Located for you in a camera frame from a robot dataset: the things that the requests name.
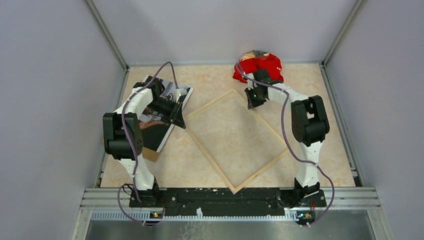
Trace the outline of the brown cardboard backing board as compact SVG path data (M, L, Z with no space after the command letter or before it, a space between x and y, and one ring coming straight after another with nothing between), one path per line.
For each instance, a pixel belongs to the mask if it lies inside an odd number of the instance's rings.
M155 163L155 162L157 162L157 160L160 156L160 152L149 149L147 147L143 147L142 156L145 160Z

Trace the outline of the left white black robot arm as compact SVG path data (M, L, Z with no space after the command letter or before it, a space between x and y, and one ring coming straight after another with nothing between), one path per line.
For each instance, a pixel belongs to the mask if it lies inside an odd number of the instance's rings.
M105 152L124 166L133 181L132 194L149 207L160 202L161 194L146 161L156 159L153 153L162 150L174 127L186 128L183 108L191 91L149 75L118 109L103 115Z

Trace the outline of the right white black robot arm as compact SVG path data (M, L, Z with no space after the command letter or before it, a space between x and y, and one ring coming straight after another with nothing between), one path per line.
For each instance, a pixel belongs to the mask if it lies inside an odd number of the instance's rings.
M296 205L307 206L318 194L321 188L318 173L320 172L319 157L330 124L323 99L319 95L307 96L299 93L279 80L272 80L265 69L254 73L240 70L242 78L247 82L244 90L248 109L273 101L282 105L282 114L291 114L291 133L298 142L301 156L296 155L290 146L288 134L281 127L283 139L289 152L300 164L294 179L294 188L280 194L279 202L287 208Z

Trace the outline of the red cloth bundle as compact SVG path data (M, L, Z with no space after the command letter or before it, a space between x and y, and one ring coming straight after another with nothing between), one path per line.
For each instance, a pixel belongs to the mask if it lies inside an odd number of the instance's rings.
M247 81L236 68L238 65L241 65L241 70L245 74L252 74L257 70L265 69L272 80L284 82L284 77L282 76L282 62L276 55L270 52L252 50L240 57L238 63L234 65L232 78L241 83L246 83Z

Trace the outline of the aluminium rail front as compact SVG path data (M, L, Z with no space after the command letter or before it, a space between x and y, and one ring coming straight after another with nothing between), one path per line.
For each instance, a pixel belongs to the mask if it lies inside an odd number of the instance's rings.
M300 198L288 187L88 188L74 240L391 240L373 187L323 187Z

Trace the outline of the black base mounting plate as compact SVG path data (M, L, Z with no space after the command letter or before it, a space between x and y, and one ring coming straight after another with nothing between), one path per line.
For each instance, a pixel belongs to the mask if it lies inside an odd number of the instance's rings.
M229 188L158 188L131 193L129 207L159 208L166 217L195 216L201 210L206 217L283 216L285 209L326 207L323 190L302 198L292 188L248 187L237 193Z

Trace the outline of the printed photo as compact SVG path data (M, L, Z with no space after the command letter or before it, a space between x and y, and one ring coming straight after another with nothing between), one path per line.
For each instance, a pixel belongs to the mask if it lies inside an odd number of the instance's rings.
M160 152L175 126L186 128L183 109L193 89L161 78L149 85L153 101L143 110L138 120L140 135L134 142L137 153L144 149Z

